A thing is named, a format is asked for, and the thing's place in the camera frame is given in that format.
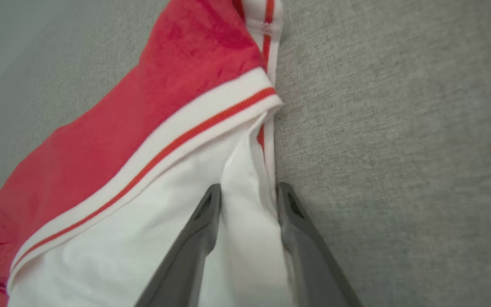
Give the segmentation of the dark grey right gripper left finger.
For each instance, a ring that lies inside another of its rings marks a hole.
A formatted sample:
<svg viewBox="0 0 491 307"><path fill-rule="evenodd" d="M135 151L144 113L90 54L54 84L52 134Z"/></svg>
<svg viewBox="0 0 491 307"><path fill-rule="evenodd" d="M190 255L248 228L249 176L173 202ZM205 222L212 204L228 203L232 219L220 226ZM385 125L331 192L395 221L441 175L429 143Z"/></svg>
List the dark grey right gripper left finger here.
<svg viewBox="0 0 491 307"><path fill-rule="evenodd" d="M206 257L220 224L221 185L208 187L140 295L137 307L197 307Z"/></svg>

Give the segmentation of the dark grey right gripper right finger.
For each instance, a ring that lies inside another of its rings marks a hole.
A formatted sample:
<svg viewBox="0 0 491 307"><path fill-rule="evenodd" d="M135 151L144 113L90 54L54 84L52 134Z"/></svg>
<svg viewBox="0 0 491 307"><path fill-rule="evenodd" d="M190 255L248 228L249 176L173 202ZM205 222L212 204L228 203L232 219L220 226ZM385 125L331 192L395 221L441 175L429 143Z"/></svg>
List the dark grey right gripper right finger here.
<svg viewBox="0 0 491 307"><path fill-rule="evenodd" d="M281 239L290 255L297 305L362 307L359 297L292 185L280 182L277 190Z"/></svg>

